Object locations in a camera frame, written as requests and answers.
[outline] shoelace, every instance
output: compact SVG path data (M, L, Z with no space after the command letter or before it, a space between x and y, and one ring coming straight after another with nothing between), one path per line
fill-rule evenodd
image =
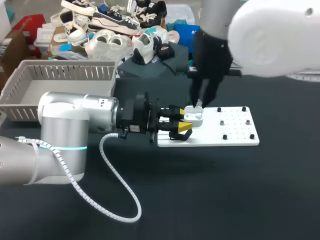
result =
M127 11L127 9L124 6L119 5L112 6L110 10L115 13L117 13L118 11Z
M146 6L145 6L145 7L139 7L139 6L137 6L135 12L133 13L133 15L134 15L134 16L140 15L140 14L142 14L145 10L147 10L147 7L146 7Z
M124 15L121 17L122 17L122 19L125 19L126 22L133 24L133 25L136 25L137 27L140 27L140 22L137 19L137 17L130 17L130 16L124 16Z
M94 1L89 2L88 0L75 0L75 2L78 2L80 4L86 4L86 5L90 6L90 7L96 7Z
M74 20L73 20L73 21L66 22L63 26L64 26L64 29L67 31L68 34L70 34L72 28L75 28L75 29L78 29L78 30L84 32L83 28L80 27L80 26L76 23L76 21L74 21Z
M142 20L144 22L149 23L149 20L154 20L156 18L156 16L157 16L157 14L155 14L155 13L152 13L152 14L147 13L146 15L144 15L144 14L140 15L140 18L142 18Z

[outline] black sneaker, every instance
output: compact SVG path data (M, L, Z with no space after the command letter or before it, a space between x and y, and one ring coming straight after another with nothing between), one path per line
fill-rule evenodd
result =
M151 2L146 9L146 14L140 15L142 22L141 28L147 29L153 26L160 26L162 24L162 18L167 16L167 6L164 1L158 1L158 3Z
M61 6L86 16L93 16L96 11L96 6L88 0L62 0Z
M136 0L136 9L133 15L139 19L140 22L143 22L141 15L147 14L147 8L149 4L151 3L151 0Z
M138 27L140 24L129 16L121 16L111 11L105 12L98 7L97 11L93 14L91 25L133 36L139 32Z

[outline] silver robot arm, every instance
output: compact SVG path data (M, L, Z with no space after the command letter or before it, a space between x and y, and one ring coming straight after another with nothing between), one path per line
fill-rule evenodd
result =
M116 129L127 133L155 134L170 132L170 137L186 141L192 134L192 123L184 123L182 109L171 106L161 109L149 102L148 94L138 94L120 106L115 97L64 92L45 93L38 105L41 123L40 140L58 150L76 181L83 178L86 166L89 133L109 134ZM160 117L170 122L160 122ZM0 137L1 184L69 184L62 166L46 146L26 145Z

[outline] white sneaker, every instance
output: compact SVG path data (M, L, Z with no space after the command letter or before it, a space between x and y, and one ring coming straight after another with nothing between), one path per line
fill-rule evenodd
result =
M132 61L139 65L148 64L157 53L157 48L162 44L169 43L168 31L161 28L153 33L143 33L138 39L135 39Z
M62 13L60 19L67 38L73 45L80 45L87 41L86 30L89 24L85 17L78 17L80 25L76 22L73 11Z
M62 0L61 6L86 16L93 16L97 8L88 0Z
M66 13L70 11L68 8L64 8L62 9L59 13L55 14L55 15L52 15L50 17L50 20L51 20L51 23L54 27L61 27L62 26L62 22L61 22L61 19L60 19L60 15L63 14L63 13Z
M116 62L132 54L132 41L128 36L104 29L85 45L85 51L90 60Z

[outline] robotic hand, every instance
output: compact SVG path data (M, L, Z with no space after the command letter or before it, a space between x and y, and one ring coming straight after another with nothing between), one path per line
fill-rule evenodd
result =
M236 11L242 6L241 0L203 0L200 17L200 32L196 34L196 49L193 56L195 68L189 70L192 84L190 98L197 104L203 80L208 85L202 98L202 107L216 98L217 90L229 74L233 58L228 46L228 27Z
M201 31L196 36L190 97L195 105L203 79L206 107L234 62L241 73L278 77L318 70L320 1L203 0Z

